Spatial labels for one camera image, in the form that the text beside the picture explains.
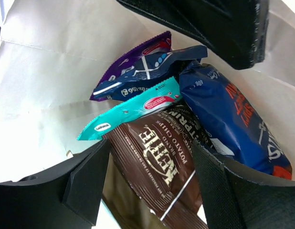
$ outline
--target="red label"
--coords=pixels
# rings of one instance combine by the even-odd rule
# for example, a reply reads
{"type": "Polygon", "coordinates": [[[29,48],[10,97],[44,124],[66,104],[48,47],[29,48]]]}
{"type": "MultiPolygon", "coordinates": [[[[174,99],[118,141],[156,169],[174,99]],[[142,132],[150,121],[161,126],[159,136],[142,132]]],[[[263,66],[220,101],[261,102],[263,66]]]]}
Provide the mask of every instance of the red label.
{"type": "Polygon", "coordinates": [[[167,103],[167,102],[172,103],[172,102],[174,102],[174,99],[169,96],[155,97],[155,98],[148,100],[144,104],[144,108],[147,110],[150,110],[150,109],[157,107],[160,104],[167,103]]]}
{"type": "Polygon", "coordinates": [[[156,49],[160,49],[160,48],[170,48],[170,44],[171,44],[171,40],[170,39],[167,39],[167,42],[159,42],[157,44],[155,44],[154,46],[152,47],[148,47],[146,48],[142,54],[143,55],[148,55],[150,54],[151,52],[153,52],[154,50],[156,49]]]}
{"type": "Polygon", "coordinates": [[[291,180],[292,174],[280,166],[274,166],[273,176],[291,180]]]}

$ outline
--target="white stripe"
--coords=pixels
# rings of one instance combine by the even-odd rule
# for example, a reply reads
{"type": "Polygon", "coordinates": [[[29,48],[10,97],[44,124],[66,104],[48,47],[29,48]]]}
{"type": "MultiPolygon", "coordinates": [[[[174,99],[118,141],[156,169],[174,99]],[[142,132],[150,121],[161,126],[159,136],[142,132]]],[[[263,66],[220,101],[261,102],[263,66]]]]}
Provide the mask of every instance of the white stripe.
{"type": "Polygon", "coordinates": [[[261,132],[260,132],[259,145],[261,145],[261,142],[262,142],[262,137],[263,137],[263,132],[264,132],[264,130],[263,130],[264,121],[262,121],[261,125],[262,125],[262,128],[261,128],[261,132]]]}
{"type": "Polygon", "coordinates": [[[117,82],[117,83],[115,83],[115,84],[113,84],[113,85],[111,85],[111,86],[109,86],[109,87],[107,87],[107,88],[104,88],[104,89],[102,89],[102,90],[100,90],[100,91],[94,92],[94,95],[96,95],[96,94],[100,94],[100,93],[103,93],[103,92],[105,92],[105,91],[107,91],[107,90],[109,90],[109,89],[111,89],[111,88],[113,88],[113,87],[117,87],[117,86],[120,85],[120,84],[121,84],[121,82],[117,82]]]}
{"type": "Polygon", "coordinates": [[[167,216],[167,214],[169,213],[169,211],[171,210],[171,208],[173,207],[173,205],[175,204],[175,202],[178,200],[178,198],[181,196],[182,192],[186,189],[188,183],[191,181],[191,179],[193,178],[195,174],[195,170],[193,171],[193,173],[191,174],[191,176],[189,177],[189,179],[186,181],[186,183],[184,184],[184,186],[182,187],[182,189],[180,190],[180,192],[178,193],[178,195],[175,197],[175,199],[172,201],[172,203],[170,204],[170,206],[168,207],[168,209],[166,210],[166,212],[163,214],[163,216],[160,218],[161,221],[163,221],[163,219],[167,216]]]}
{"type": "Polygon", "coordinates": [[[149,69],[148,69],[148,63],[147,63],[146,57],[143,56],[141,58],[141,60],[142,60],[142,63],[143,63],[144,70],[145,70],[145,72],[147,74],[147,79],[149,80],[149,79],[151,79],[151,76],[149,75],[149,69]]]}

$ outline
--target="brand logo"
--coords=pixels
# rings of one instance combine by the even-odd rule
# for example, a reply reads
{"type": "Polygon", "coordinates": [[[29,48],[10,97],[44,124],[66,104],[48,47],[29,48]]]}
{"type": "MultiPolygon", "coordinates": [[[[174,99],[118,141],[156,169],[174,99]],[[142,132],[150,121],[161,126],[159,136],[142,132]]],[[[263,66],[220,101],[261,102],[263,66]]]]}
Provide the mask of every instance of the brand logo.
{"type": "Polygon", "coordinates": [[[198,123],[194,123],[194,122],[188,120],[181,113],[179,113],[177,111],[170,111],[169,115],[172,116],[172,117],[177,118],[179,123],[183,127],[185,127],[185,129],[188,131],[188,133],[190,134],[190,136],[193,139],[198,139],[199,138],[197,130],[199,130],[200,126],[199,126],[198,123]]]}
{"type": "Polygon", "coordinates": [[[144,128],[146,131],[139,134],[145,148],[143,156],[153,170],[162,175],[163,180],[169,186],[178,170],[170,157],[169,151],[156,132],[147,125],[144,128]]]}
{"type": "Polygon", "coordinates": [[[171,40],[168,38],[166,39],[166,42],[164,41],[161,41],[153,46],[150,46],[148,48],[146,48],[142,54],[143,55],[148,55],[148,54],[153,54],[153,53],[156,53],[156,52],[160,52],[162,51],[163,49],[170,49],[170,45],[171,45],[171,40]]]}
{"type": "Polygon", "coordinates": [[[213,80],[214,78],[217,79],[220,76],[220,73],[218,70],[212,69],[207,75],[213,80]]]}
{"type": "Polygon", "coordinates": [[[102,124],[97,125],[95,127],[95,130],[98,132],[101,132],[101,131],[105,131],[109,128],[111,128],[111,125],[109,123],[102,123],[102,124]]]}
{"type": "Polygon", "coordinates": [[[280,149],[278,143],[275,140],[275,137],[268,131],[268,158],[270,160],[278,159],[281,155],[284,155],[282,150],[280,149]]]}
{"type": "Polygon", "coordinates": [[[172,102],[174,102],[174,99],[169,96],[159,96],[146,101],[143,106],[145,109],[150,110],[161,104],[172,102]]]}

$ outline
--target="purple snack package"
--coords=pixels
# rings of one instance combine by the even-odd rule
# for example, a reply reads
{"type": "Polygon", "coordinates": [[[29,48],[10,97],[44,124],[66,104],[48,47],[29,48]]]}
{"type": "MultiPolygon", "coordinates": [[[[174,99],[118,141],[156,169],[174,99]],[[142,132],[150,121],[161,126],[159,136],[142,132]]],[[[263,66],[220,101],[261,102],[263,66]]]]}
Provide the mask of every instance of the purple snack package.
{"type": "MultiPolygon", "coordinates": [[[[119,59],[117,59],[104,73],[103,77],[99,81],[98,85],[103,81],[115,80],[122,74],[124,74],[137,60],[142,56],[153,54],[156,52],[169,52],[171,51],[171,32],[166,31],[140,45],[133,48],[129,52],[125,53],[119,59]]],[[[95,99],[91,94],[90,100],[104,101],[107,98],[95,99]]]]}
{"type": "Polygon", "coordinates": [[[172,76],[178,78],[192,60],[200,62],[207,56],[203,45],[143,56],[120,77],[101,82],[94,89],[94,98],[127,101],[172,76]]]}

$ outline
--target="snack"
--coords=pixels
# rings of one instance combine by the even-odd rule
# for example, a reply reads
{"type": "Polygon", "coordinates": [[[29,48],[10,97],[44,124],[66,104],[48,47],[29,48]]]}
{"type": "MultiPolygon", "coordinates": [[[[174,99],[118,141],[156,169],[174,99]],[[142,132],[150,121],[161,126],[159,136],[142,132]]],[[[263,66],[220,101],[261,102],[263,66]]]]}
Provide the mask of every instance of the snack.
{"type": "Polygon", "coordinates": [[[99,115],[81,132],[77,140],[97,140],[121,123],[126,123],[168,107],[180,99],[179,85],[171,77],[144,93],[121,103],[111,110],[99,115]]]}
{"type": "Polygon", "coordinates": [[[166,226],[207,228],[197,216],[202,200],[191,145],[194,138],[212,143],[186,105],[123,123],[104,137],[121,174],[166,226]]]}
{"type": "Polygon", "coordinates": [[[290,162],[264,121],[212,65],[193,61],[180,74],[179,86],[219,153],[261,172],[291,179],[290,162]]]}
{"type": "Polygon", "coordinates": [[[207,48],[202,45],[143,56],[120,77],[101,82],[94,89],[94,98],[126,101],[169,77],[179,76],[191,60],[204,57],[207,48]]]}
{"type": "MultiPolygon", "coordinates": [[[[156,52],[169,52],[171,50],[171,32],[166,31],[142,44],[133,48],[131,51],[125,53],[118,60],[116,60],[104,73],[98,85],[103,81],[111,81],[118,78],[123,73],[132,68],[134,62],[139,60],[144,55],[153,54],[156,52]]],[[[94,99],[91,94],[90,100],[103,101],[107,98],[94,99]]]]}
{"type": "Polygon", "coordinates": [[[102,200],[121,229],[168,229],[150,212],[114,164],[110,155],[102,200]]]}

